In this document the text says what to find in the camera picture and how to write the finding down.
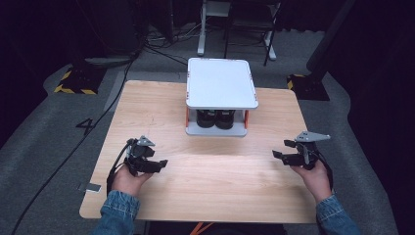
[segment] denim sleeve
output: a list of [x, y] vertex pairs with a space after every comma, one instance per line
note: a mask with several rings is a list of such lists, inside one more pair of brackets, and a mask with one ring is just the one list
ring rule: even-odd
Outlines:
[[360, 234], [356, 223], [351, 220], [335, 195], [317, 205], [317, 219], [327, 235]]
[[101, 207], [101, 219], [91, 234], [133, 234], [140, 202], [134, 197], [111, 191]]

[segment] black cup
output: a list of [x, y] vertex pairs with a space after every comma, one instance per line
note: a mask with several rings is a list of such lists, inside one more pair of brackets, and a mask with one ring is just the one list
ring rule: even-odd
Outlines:
[[215, 110], [196, 110], [196, 123], [201, 128], [209, 128], [214, 126], [216, 111]]
[[234, 115], [234, 110], [217, 110], [214, 124], [220, 129], [230, 129], [233, 126]]

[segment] person's right hand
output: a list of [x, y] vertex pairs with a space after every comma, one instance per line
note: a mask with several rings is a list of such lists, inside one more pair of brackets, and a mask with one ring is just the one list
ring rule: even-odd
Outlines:
[[332, 196], [327, 169], [320, 161], [317, 161], [311, 170], [301, 166], [291, 166], [291, 169], [301, 176], [305, 187], [314, 196], [317, 204]]
[[123, 164], [115, 173], [112, 190], [129, 194], [138, 199], [141, 186], [152, 176], [152, 173], [143, 173], [134, 176], [129, 172], [128, 166]]

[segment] gray carpet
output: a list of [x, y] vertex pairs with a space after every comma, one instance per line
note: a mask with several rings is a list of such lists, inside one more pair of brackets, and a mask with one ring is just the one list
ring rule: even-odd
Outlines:
[[[222, 58], [222, 33], [207, 35], [205, 57]], [[257, 48], [231, 47], [228, 58], [250, 63], [256, 87], [287, 88], [288, 74], [309, 73], [305, 64], [322, 36], [322, 32], [279, 32], [273, 43], [277, 60], [268, 62], [267, 67], [262, 66], [264, 51]], [[197, 45], [198, 38], [194, 37], [160, 51], [186, 63], [197, 57]], [[25, 206], [82, 139], [84, 129], [75, 126], [87, 118], [98, 120], [121, 86], [124, 67], [107, 71], [97, 95], [54, 93], [68, 67], [45, 80], [48, 97], [0, 150], [1, 234], [11, 234]], [[186, 71], [185, 65], [146, 50], [132, 65], [127, 79], [186, 82]], [[332, 136], [318, 146], [333, 168], [338, 197], [363, 234], [397, 234], [388, 195], [347, 123], [349, 98], [329, 74], [323, 83], [330, 102], [300, 100], [299, 104], [308, 130]], [[113, 115], [108, 112], [101, 119], [45, 187], [17, 234], [87, 234], [94, 228], [96, 219], [79, 215], [83, 193], [77, 187], [89, 181]], [[142, 233], [144, 222], [136, 223], [137, 232]], [[318, 234], [314, 224], [285, 226], [289, 234]]]

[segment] cable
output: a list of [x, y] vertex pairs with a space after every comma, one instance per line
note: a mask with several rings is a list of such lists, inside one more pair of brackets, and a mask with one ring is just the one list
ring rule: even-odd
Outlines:
[[152, 50], [152, 51], [154, 51], [154, 52], [156, 52], [156, 53], [158, 53], [158, 54], [161, 54], [161, 55], [163, 55], [163, 56], [166, 56], [166, 57], [168, 57], [168, 58], [170, 58], [171, 60], [173, 60], [173, 61], [176, 61], [176, 62], [178, 62], [178, 63], [180, 63], [180, 64], [182, 64], [182, 65], [184, 65], [184, 66], [187, 66], [187, 64], [186, 63], [183, 63], [183, 62], [181, 62], [181, 61], [179, 61], [179, 60], [176, 60], [176, 59], [174, 59], [172, 56], [170, 56], [170, 55], [167, 55], [167, 54], [165, 54], [165, 53], [163, 53], [163, 52], [160, 52], [160, 51], [158, 51], [158, 50], [155, 50], [155, 49], [153, 49], [151, 46], [149, 46], [149, 45], [144, 45], [144, 47], [146, 47], [146, 48], [148, 48], [148, 49], [150, 49], [150, 50]]
[[83, 143], [83, 141], [86, 139], [86, 137], [88, 137], [88, 135], [92, 132], [92, 130], [95, 128], [95, 126], [101, 121], [101, 119], [108, 113], [108, 111], [111, 109], [111, 107], [114, 105], [115, 101], [118, 99], [118, 96], [120, 95], [123, 85], [127, 79], [127, 74], [128, 71], [132, 65], [132, 63], [134, 62], [134, 60], [131, 60], [130, 63], [127, 65], [127, 67], [124, 70], [124, 79], [122, 82], [121, 87], [119, 88], [118, 93], [116, 94], [113, 102], [110, 104], [110, 106], [104, 111], [103, 114], [101, 114], [101, 116], [98, 118], [98, 120], [95, 122], [95, 124], [92, 126], [91, 129], [89, 129], [88, 132], [85, 133], [85, 135], [82, 137], [82, 139], [76, 144], [76, 146], [70, 151], [70, 153], [67, 155], [67, 157], [62, 161], [62, 163], [55, 169], [55, 171], [51, 174], [51, 176], [49, 176], [49, 178], [46, 180], [46, 182], [42, 185], [42, 187], [40, 187], [40, 189], [36, 192], [36, 194], [33, 196], [33, 198], [30, 200], [30, 202], [27, 204], [27, 206], [25, 207], [24, 211], [21, 213], [18, 221], [15, 224], [15, 227], [12, 231], [12, 235], [16, 234], [16, 231], [19, 228], [19, 225], [21, 224], [25, 214], [27, 213], [27, 211], [30, 209], [31, 205], [34, 203], [34, 201], [37, 199], [37, 197], [40, 195], [40, 193], [43, 191], [43, 189], [50, 183], [50, 181], [53, 179], [53, 177], [58, 173], [58, 171], [65, 165], [65, 163], [70, 159], [70, 157], [72, 157], [73, 153], [79, 148], [79, 146]]

